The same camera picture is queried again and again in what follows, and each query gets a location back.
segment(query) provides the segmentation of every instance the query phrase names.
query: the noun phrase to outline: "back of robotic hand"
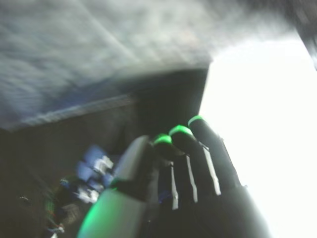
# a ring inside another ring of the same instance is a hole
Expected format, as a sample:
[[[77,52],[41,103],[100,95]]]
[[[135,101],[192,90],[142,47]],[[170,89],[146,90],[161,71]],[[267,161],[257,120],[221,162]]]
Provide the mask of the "back of robotic hand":
[[[222,138],[199,116],[189,128],[176,126],[153,143],[137,138],[114,177],[78,238],[271,237]],[[157,192],[153,212],[150,198]]]

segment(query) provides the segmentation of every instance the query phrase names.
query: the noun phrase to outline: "gray strip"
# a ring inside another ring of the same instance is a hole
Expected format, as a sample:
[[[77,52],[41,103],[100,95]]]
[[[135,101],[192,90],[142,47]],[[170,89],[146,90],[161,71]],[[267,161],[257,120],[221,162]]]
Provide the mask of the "gray strip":
[[[195,185],[195,181],[194,181],[194,176],[193,176],[193,172],[192,172],[192,167],[190,166],[190,158],[188,155],[186,155],[186,160],[187,160],[187,167],[188,167],[188,173],[189,173],[189,179],[190,179],[190,183],[193,187],[193,198],[194,198],[194,202],[198,202],[198,197],[197,197],[197,187]]]
[[[216,171],[214,170],[214,166],[213,166],[213,163],[212,163],[211,155],[209,153],[209,150],[206,149],[205,146],[203,146],[203,149],[204,149],[206,161],[207,161],[207,164],[208,164],[209,172],[210,172],[212,180],[213,180],[214,190],[215,190],[217,195],[221,195],[219,180],[218,180]]]
[[[174,167],[172,166],[172,196],[173,196],[173,206],[172,210],[178,209],[178,193],[176,190],[176,183],[174,177]]]

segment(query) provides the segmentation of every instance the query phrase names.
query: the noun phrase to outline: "bright white light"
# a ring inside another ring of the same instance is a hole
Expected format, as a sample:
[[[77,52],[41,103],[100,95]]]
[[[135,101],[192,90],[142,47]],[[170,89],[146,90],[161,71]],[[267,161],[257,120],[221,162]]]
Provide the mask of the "bright white light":
[[[272,232],[317,237],[317,74],[299,37],[215,58],[200,114],[224,138]]]

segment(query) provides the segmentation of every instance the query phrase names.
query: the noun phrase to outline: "green fingertip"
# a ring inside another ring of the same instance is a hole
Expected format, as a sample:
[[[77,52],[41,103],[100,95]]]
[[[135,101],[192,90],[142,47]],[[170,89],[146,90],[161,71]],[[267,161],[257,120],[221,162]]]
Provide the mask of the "green fingertip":
[[[153,144],[158,144],[158,143],[168,143],[172,144],[172,138],[169,135],[166,134],[160,134],[156,137],[154,140]]]
[[[192,131],[183,126],[183,125],[177,125],[176,127],[172,128],[170,131],[169,131],[169,135],[172,136],[173,134],[177,133],[177,132],[182,132],[182,133],[186,133],[186,134],[189,134],[189,135],[193,135],[192,134]]]
[[[203,120],[203,117],[200,116],[200,115],[197,115],[197,116],[194,116],[193,118],[191,118],[189,121],[188,121],[188,126],[190,126],[190,124],[195,121],[195,120]]]

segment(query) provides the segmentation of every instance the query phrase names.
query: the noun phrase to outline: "blurry background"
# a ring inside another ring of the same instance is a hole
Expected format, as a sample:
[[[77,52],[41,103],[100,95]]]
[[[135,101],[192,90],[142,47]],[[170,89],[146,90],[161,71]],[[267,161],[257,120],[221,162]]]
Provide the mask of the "blurry background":
[[[121,154],[197,114],[227,48],[298,32],[317,66],[316,23],[314,0],[0,0],[0,237],[36,237],[89,145]]]

